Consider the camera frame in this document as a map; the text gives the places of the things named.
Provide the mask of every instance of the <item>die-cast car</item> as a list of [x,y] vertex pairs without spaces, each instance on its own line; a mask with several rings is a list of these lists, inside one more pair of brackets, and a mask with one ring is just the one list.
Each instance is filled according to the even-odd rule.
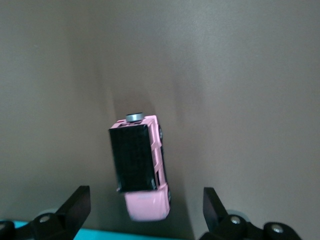
[[171,193],[157,116],[128,114],[109,129],[118,191],[133,221],[159,221],[170,211]]

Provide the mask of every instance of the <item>black clamp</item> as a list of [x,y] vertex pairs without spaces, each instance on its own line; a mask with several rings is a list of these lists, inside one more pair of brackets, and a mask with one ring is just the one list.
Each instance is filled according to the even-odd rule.
[[90,211],[90,188],[80,186],[55,213],[37,216],[19,228],[12,221],[0,221],[0,240],[72,240]]
[[212,187],[203,190],[203,215],[209,232],[200,240],[301,240],[286,224],[268,222],[260,229],[241,216],[229,215]]

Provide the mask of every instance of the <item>bolt head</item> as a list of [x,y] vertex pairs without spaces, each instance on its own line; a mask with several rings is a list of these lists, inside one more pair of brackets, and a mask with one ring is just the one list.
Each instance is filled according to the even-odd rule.
[[284,229],[279,224],[272,224],[271,228],[274,232],[278,234],[282,234],[284,232]]
[[232,216],[230,220],[233,224],[240,224],[241,222],[240,218],[238,218],[237,216]]
[[44,215],[43,217],[40,218],[39,222],[40,223],[45,223],[46,221],[48,221],[50,219],[49,215]]

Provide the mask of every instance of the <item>toy car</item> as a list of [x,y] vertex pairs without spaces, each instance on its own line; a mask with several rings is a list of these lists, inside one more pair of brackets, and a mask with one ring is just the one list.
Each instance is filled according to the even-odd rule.
[[128,114],[110,129],[118,192],[133,221],[159,221],[170,211],[171,193],[157,116]]

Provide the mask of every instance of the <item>gray backdrop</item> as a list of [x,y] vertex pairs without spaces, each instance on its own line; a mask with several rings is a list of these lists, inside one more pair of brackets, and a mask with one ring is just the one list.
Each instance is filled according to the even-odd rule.
[[[0,217],[90,185],[85,226],[206,230],[203,187],[254,224],[319,238],[320,1],[1,1]],[[169,217],[131,222],[108,129],[157,114]]]

